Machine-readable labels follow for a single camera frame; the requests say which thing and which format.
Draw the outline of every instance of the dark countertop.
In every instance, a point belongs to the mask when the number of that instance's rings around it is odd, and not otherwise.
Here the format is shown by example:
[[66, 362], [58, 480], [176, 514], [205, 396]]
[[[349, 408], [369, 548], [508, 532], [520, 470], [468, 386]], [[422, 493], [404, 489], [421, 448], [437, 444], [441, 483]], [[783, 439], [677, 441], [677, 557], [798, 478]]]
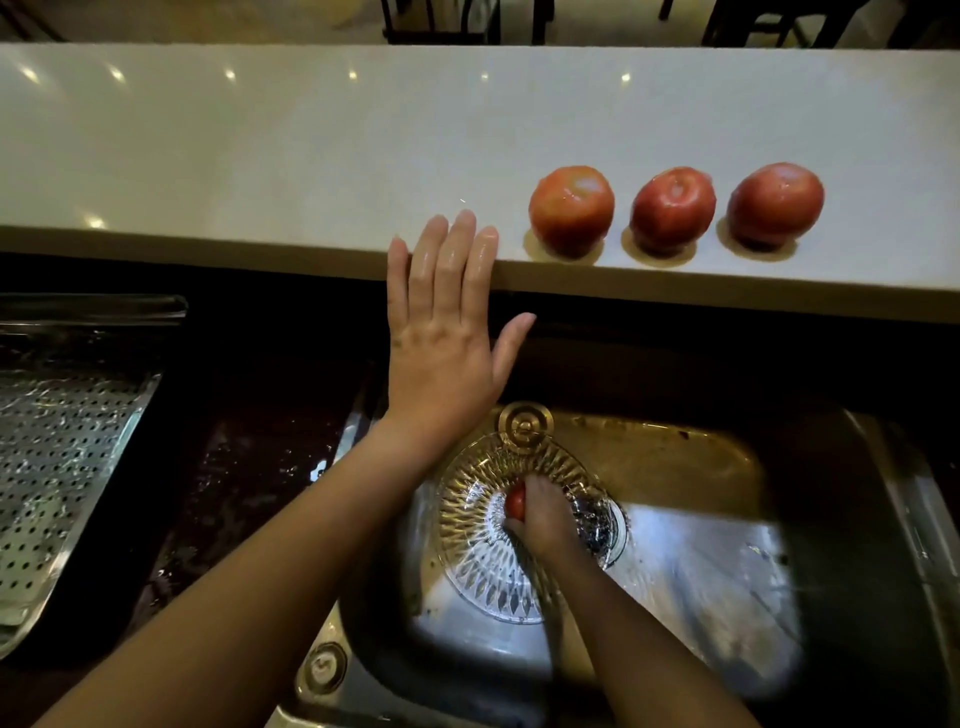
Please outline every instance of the dark countertop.
[[[38, 256], [8, 291], [162, 292], [190, 305], [178, 350], [40, 623], [0, 662], [4, 725], [31, 725], [328, 465], [365, 380], [385, 372], [382, 284]], [[900, 422], [960, 513], [957, 327], [495, 294], [534, 335], [711, 352]]]

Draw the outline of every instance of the white countertop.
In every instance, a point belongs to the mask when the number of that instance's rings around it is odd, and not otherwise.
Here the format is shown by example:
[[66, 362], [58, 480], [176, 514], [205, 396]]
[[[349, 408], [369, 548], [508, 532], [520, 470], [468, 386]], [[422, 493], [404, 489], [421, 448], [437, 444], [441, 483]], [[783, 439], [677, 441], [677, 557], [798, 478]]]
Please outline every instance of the white countertop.
[[[0, 250], [368, 278], [469, 206], [504, 288], [960, 322], [958, 79], [943, 51], [0, 46]], [[621, 244], [663, 169], [713, 176], [716, 224], [781, 160], [827, 189], [791, 256]], [[577, 264], [529, 234], [565, 164], [617, 200]]]

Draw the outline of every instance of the sink basin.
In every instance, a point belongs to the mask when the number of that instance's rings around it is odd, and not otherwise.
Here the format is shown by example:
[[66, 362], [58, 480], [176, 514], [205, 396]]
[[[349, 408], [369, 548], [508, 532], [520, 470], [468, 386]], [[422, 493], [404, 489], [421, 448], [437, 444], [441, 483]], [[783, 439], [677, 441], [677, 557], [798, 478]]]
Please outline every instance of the sink basin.
[[[960, 541], [894, 427], [722, 358], [560, 339], [524, 347], [512, 400], [622, 513], [609, 574], [764, 725], [948, 724]], [[371, 544], [273, 725], [612, 725], [562, 602], [493, 619], [438, 556], [437, 480], [499, 413]]]

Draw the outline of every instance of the left hand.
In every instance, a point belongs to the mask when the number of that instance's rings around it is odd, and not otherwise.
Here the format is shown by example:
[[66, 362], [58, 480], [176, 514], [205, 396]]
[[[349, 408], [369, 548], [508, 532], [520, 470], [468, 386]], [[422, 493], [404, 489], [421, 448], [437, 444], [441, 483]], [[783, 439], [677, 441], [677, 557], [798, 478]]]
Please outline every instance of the left hand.
[[384, 420], [435, 446], [437, 456], [496, 404], [537, 318], [516, 316], [491, 351], [487, 304], [498, 240], [496, 228], [476, 232], [476, 217], [464, 210], [452, 228], [442, 215], [431, 219], [412, 257], [401, 239], [390, 244], [390, 399]]

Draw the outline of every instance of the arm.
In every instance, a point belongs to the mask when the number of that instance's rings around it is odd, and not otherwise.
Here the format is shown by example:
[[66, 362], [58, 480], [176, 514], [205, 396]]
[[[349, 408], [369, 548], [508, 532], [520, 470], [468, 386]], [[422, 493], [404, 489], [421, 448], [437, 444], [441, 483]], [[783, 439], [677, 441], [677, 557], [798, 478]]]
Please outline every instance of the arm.
[[526, 520], [505, 525], [557, 580], [619, 725], [757, 728], [743, 703], [600, 569], [561, 489], [539, 475], [525, 481]]
[[496, 402], [533, 324], [491, 352], [493, 228], [431, 220], [411, 257], [388, 255], [387, 414], [230, 556], [107, 657], [40, 728], [263, 725], [336, 599], [348, 565], [424, 473]]

